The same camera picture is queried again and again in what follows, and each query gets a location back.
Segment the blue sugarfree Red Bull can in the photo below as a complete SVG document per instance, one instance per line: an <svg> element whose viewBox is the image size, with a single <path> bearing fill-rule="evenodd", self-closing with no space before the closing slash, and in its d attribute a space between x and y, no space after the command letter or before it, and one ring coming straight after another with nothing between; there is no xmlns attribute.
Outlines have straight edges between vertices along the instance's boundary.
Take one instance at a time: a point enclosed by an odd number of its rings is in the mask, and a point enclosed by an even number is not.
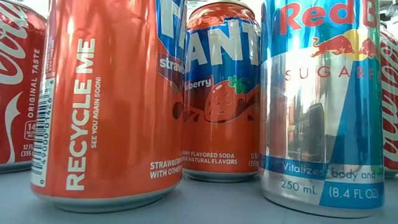
<svg viewBox="0 0 398 224"><path fill-rule="evenodd" d="M327 217L384 205L379 0L264 0L264 197Z"/></svg>

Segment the red Star Wars Coca-Cola can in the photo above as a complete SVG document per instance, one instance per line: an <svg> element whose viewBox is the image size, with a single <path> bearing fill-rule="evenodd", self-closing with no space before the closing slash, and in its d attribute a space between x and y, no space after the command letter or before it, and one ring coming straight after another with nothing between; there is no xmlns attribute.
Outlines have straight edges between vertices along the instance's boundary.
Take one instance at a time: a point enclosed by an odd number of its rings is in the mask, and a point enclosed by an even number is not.
<svg viewBox="0 0 398 224"><path fill-rule="evenodd" d="M398 175L398 39L381 22L381 86L384 177Z"/></svg>

